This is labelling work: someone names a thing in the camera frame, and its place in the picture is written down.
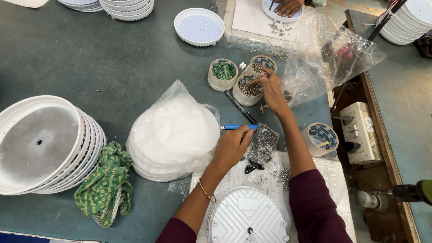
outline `maroon sleeve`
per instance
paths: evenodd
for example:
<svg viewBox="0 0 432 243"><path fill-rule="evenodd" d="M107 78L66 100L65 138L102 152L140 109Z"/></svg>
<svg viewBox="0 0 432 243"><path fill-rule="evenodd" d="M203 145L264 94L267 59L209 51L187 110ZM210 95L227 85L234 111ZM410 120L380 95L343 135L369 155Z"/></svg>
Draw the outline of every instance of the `maroon sleeve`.
<svg viewBox="0 0 432 243"><path fill-rule="evenodd" d="M317 169L294 176L289 182L289 205L299 242L352 243L345 222L336 212L324 178Z"/></svg>
<svg viewBox="0 0 432 243"><path fill-rule="evenodd" d="M195 243L195 232L178 218L171 218L156 243Z"/></svg>

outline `wooden table edge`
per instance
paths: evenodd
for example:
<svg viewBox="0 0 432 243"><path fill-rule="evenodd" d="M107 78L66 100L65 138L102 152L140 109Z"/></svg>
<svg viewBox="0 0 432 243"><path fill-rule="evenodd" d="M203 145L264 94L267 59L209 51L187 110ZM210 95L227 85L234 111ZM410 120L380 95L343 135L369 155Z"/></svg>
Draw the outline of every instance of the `wooden table edge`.
<svg viewBox="0 0 432 243"><path fill-rule="evenodd" d="M348 28L355 33L353 21L349 14L349 10L345 10L346 21ZM365 95L368 101L369 110L371 111L372 120L375 124L375 130L377 131L377 136L379 144L381 146L381 151L384 157L385 165L388 169L388 174L390 177L390 182L392 185L401 185L402 179L399 174L399 169L397 168L396 160L391 149L390 142L388 140L387 132L385 130L384 122L381 117L381 113L378 108L378 103L375 98L375 93L369 79L368 72L365 71L360 74L360 78L363 83L363 88L365 90ZM414 221L413 213L411 211L410 204L407 202L398 201L399 213L402 220L405 233L407 234L408 242L410 243L420 243L420 235L417 230L416 223Z"/></svg>

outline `hand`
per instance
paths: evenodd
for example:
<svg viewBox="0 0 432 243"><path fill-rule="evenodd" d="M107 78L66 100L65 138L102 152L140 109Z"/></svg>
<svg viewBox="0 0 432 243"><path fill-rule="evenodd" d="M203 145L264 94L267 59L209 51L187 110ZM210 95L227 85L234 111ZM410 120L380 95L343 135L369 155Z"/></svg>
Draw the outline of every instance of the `hand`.
<svg viewBox="0 0 432 243"><path fill-rule="evenodd" d="M259 79L252 80L249 85L255 85L261 83L264 90L264 98L266 103L277 116L284 113L286 109L289 109L286 103L285 97L280 90L280 78L271 69L263 67L263 71L269 75L267 77L265 73L261 73Z"/></svg>
<svg viewBox="0 0 432 243"><path fill-rule="evenodd" d="M210 164L227 173L246 153L255 131L256 129L250 129L246 124L226 131L217 141L215 155Z"/></svg>
<svg viewBox="0 0 432 243"><path fill-rule="evenodd" d="M276 3L280 4L274 9L274 12L277 15L285 17L287 15L288 18L291 18L305 3L305 0L275 0Z"/></svg>

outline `plastic bag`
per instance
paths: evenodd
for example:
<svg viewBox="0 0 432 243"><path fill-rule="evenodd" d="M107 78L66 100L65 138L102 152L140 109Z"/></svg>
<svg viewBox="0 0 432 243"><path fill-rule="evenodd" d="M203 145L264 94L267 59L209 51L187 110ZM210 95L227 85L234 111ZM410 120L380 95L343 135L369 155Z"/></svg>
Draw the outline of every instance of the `plastic bag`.
<svg viewBox="0 0 432 243"><path fill-rule="evenodd" d="M378 46L326 14L306 7L286 56L281 90L289 106L314 100L373 67L387 56Z"/></svg>
<svg viewBox="0 0 432 243"><path fill-rule="evenodd" d="M279 134L274 132L265 124L259 123L257 132L252 138L251 149L247 152L247 159L253 163L269 162L272 159L272 152L276 150L277 142L279 141Z"/></svg>
<svg viewBox="0 0 432 243"><path fill-rule="evenodd" d="M176 80L134 122L126 146L140 176L167 182L203 172L219 137L218 109L197 103Z"/></svg>

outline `green cloth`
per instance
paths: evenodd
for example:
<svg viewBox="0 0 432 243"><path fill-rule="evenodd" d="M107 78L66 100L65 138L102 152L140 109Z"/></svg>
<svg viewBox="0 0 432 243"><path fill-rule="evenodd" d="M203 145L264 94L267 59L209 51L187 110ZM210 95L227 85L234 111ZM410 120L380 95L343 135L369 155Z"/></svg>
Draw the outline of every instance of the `green cloth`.
<svg viewBox="0 0 432 243"><path fill-rule="evenodd" d="M132 211L132 185L127 180L132 163L129 154L122 151L117 142L102 148L97 169L84 180L74 195L83 214L93 215L98 224L109 227L118 209L120 215Z"/></svg>
<svg viewBox="0 0 432 243"><path fill-rule="evenodd" d="M236 75L235 67L226 62L219 62L212 67L212 73L220 80L230 80Z"/></svg>

